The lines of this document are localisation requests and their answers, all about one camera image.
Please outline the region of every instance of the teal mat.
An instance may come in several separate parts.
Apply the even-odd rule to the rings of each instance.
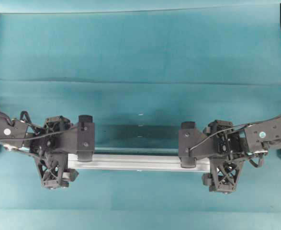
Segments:
[[[94,116],[96,144],[177,148],[202,129],[281,113],[279,6],[97,14],[1,14],[0,109]],[[41,188],[33,159],[0,148],[0,229],[281,229],[281,152],[245,164],[237,192],[201,173],[80,170]]]
[[[278,5],[281,0],[0,0],[0,13],[79,13],[173,10],[243,5]]]

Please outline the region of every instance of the metal bar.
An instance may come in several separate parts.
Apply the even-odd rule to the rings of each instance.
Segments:
[[[69,154],[68,167],[74,169],[209,172],[208,159],[197,161],[196,168],[181,168],[177,156],[94,154],[91,162],[79,162],[77,155]]]

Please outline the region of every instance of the bolt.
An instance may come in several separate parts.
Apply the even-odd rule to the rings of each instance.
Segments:
[[[260,132],[259,133],[259,137],[260,138],[265,138],[266,137],[266,133],[265,132]]]
[[[4,129],[4,134],[5,135],[10,135],[11,134],[11,130],[9,128]]]

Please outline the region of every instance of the wire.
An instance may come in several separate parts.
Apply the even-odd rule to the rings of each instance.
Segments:
[[[264,121],[257,121],[257,122],[253,122],[253,123],[245,123],[245,124],[241,124],[241,125],[238,125],[238,126],[233,126],[233,127],[230,127],[230,128],[226,128],[226,129],[222,129],[222,130],[219,130],[211,135],[209,135],[208,137],[206,137],[205,139],[203,139],[202,141],[200,141],[198,144],[192,146],[190,149],[189,149],[189,152],[193,151],[195,148],[199,147],[200,145],[202,145],[203,143],[205,143],[207,140],[209,140],[210,138],[216,136],[218,133],[222,133],[222,132],[225,132],[225,131],[228,131],[228,130],[231,130],[231,129],[234,129],[234,128],[238,128],[238,127],[248,127],[248,126],[251,126],[251,125],[255,125],[255,124],[259,124],[259,123],[263,123],[263,122],[266,122],[266,121],[271,121],[271,120],[274,120],[274,119],[278,119],[281,117],[281,114],[274,117],[274,118],[271,118],[271,119],[268,119],[268,120],[264,120]]]
[[[56,135],[56,134],[62,134],[62,133],[66,133],[69,132],[73,129],[77,128],[77,126],[72,127],[70,129],[67,130],[63,130],[63,131],[58,131],[58,132],[53,132],[53,133],[47,133],[47,134],[43,134],[40,136],[36,136],[36,137],[32,137],[32,138],[0,138],[0,141],[10,141],[10,140],[35,140],[35,139],[40,139],[40,138],[45,138],[51,135]]]
[[[28,113],[27,111],[22,111],[22,112],[20,113],[20,119],[19,119],[19,120],[24,120],[24,119],[23,119],[24,116],[25,116],[25,119],[26,119],[26,121],[27,121],[28,123],[32,123],[31,118],[30,118],[30,115],[29,115],[29,113]]]

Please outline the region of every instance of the teal background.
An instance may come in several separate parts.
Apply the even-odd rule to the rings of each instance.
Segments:
[[[0,13],[79,13],[195,9],[274,4],[280,0],[0,0]]]
[[[271,118],[281,113],[275,2],[0,14],[0,109],[27,110],[37,124],[93,115],[96,146],[108,148],[177,148],[186,120],[202,129],[214,119]],[[29,9],[4,3],[3,11]],[[263,168],[244,167],[230,195],[209,193],[201,173],[187,172],[80,170],[69,189],[49,191],[33,159],[0,147],[0,229],[281,229],[281,152]]]

